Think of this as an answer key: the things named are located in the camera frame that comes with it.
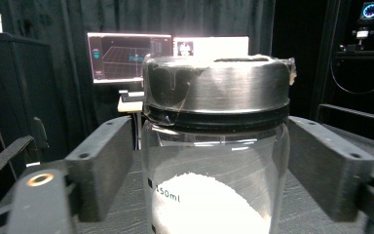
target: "black backdrop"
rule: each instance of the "black backdrop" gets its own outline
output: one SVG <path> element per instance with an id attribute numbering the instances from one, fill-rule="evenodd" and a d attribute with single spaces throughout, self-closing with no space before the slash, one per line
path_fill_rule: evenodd
<path id="1" fill-rule="evenodd" d="M 296 60 L 296 82 L 290 87 L 290 114 L 309 118 L 328 0 L 277 0 L 272 56 Z"/>
<path id="2" fill-rule="evenodd" d="M 115 87 L 92 84 L 86 33 L 248 35 L 250 54 L 271 53 L 274 0 L 0 0 L 5 32 L 52 46 L 70 145 L 118 116 Z"/>

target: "circular light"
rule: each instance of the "circular light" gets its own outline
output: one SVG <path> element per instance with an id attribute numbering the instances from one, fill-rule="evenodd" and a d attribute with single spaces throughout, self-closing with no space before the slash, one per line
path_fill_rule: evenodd
<path id="1" fill-rule="evenodd" d="M 40 174 L 29 179 L 27 185 L 30 187 L 41 186 L 53 180 L 54 174 Z"/>
<path id="2" fill-rule="evenodd" d="M 373 18 L 374 17 L 374 4 L 370 4 L 366 6 L 363 9 L 362 14 L 365 18 Z"/>

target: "table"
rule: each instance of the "table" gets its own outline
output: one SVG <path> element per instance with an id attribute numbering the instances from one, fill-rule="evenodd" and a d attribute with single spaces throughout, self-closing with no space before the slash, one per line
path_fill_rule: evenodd
<path id="1" fill-rule="evenodd" d="M 340 136 L 349 140 L 359 148 L 374 155 L 374 141 L 339 131 Z M 98 223 L 77 223 L 78 233 L 146 233 L 146 214 L 142 185 L 141 156 L 134 151 L 133 165 L 116 195 L 105 221 Z M 360 234 L 364 233 L 367 217 L 359 213 L 356 222 L 333 222 L 321 210 L 296 177 L 287 173 L 283 201 L 281 207 L 279 233 L 332 233 Z"/>

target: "white label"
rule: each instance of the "white label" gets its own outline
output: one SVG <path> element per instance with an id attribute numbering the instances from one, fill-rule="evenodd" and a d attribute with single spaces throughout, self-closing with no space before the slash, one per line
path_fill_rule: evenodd
<path id="1" fill-rule="evenodd" d="M 366 38 L 369 35 L 369 31 L 358 31 L 356 34 L 357 38 Z"/>

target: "black curtain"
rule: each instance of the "black curtain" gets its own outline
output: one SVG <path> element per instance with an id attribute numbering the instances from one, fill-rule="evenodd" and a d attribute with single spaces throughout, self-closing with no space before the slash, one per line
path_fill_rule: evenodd
<path id="1" fill-rule="evenodd" d="M 275 0 L 0 0 L 5 32 L 52 46 L 71 145 L 117 113 L 113 89 L 93 86 L 87 32 L 247 35 L 251 55 L 269 55 L 274 8 Z"/>

